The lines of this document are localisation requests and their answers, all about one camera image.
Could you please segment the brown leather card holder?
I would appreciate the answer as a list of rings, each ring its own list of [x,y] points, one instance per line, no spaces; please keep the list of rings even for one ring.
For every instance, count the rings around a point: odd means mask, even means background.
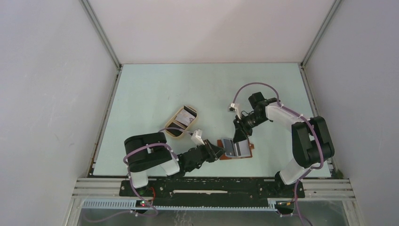
[[[249,140],[234,143],[233,140],[229,138],[219,139],[217,141],[217,146],[225,150],[225,153],[222,154],[220,160],[252,158],[252,151],[255,148]]]

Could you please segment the oval wooden tray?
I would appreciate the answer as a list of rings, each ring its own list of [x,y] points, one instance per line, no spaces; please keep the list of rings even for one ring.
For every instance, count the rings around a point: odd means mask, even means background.
[[[189,105],[183,105],[166,123],[163,131],[172,138],[182,138],[185,134],[191,134],[189,128],[197,117],[197,110]]]

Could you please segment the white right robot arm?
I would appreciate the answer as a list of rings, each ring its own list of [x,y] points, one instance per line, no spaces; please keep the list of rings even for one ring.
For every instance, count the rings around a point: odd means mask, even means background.
[[[241,114],[235,103],[229,110],[235,111],[233,142],[247,140],[253,128],[270,121],[277,122],[291,132],[293,159],[276,176],[274,192],[285,197],[292,192],[292,184],[304,178],[311,170],[321,169],[325,160],[335,154],[335,148],[327,127],[321,117],[306,118],[285,107],[277,98],[266,99],[261,92],[249,97],[252,112]]]

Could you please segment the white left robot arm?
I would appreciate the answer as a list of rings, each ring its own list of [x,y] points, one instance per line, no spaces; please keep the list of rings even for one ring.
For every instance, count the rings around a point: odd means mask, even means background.
[[[147,194],[149,179],[147,171],[160,166],[166,176],[181,178],[187,172],[201,168],[205,162],[219,160],[225,149],[212,144],[202,138],[200,129],[189,133],[195,147],[188,151],[176,154],[167,144],[163,132],[137,135],[125,140],[126,156],[123,158],[128,169],[130,189],[137,196]]]

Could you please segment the black card in tray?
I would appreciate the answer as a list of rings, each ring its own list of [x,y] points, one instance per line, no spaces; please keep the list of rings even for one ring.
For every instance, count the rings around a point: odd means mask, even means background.
[[[183,134],[184,128],[182,128],[180,125],[172,122],[171,124],[169,124],[167,126],[166,131],[169,132],[171,134],[171,136],[173,136],[173,137],[179,137]]]

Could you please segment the grey card in tray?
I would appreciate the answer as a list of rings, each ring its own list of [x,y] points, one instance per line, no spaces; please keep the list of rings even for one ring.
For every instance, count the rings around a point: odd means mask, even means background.
[[[188,127],[197,117],[197,112],[188,106],[184,106],[176,115],[175,120]]]

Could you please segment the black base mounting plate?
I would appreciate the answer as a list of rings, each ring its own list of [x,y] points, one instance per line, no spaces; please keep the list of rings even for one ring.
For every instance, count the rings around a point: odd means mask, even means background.
[[[272,199],[304,198],[304,188],[284,185],[264,177],[150,177],[146,187],[134,192],[129,180],[120,184],[121,197],[154,198],[159,206],[268,207]]]

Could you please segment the aluminium corner frame post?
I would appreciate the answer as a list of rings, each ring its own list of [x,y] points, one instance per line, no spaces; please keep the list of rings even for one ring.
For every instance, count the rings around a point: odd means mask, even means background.
[[[321,39],[327,32],[327,29],[331,22],[333,21],[337,11],[339,10],[341,4],[344,2],[344,0],[335,0],[333,1],[333,4],[331,5],[330,9],[328,10],[324,20],[321,23],[320,28],[318,29],[310,47],[308,48],[304,58],[302,59],[300,65],[302,68],[305,68],[308,62],[310,61],[311,57],[313,56],[316,48],[318,47],[319,43],[321,42]]]

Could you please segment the left aluminium corner post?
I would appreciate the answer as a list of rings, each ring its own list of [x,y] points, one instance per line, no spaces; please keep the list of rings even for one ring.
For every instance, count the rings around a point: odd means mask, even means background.
[[[97,33],[101,43],[103,44],[107,54],[111,58],[112,62],[116,66],[117,70],[122,68],[122,64],[120,63],[115,50],[113,49],[111,42],[109,41],[105,30],[103,29],[93,7],[89,0],[79,0],[80,4],[83,7],[83,10],[87,14],[91,24],[94,27],[95,32]]]

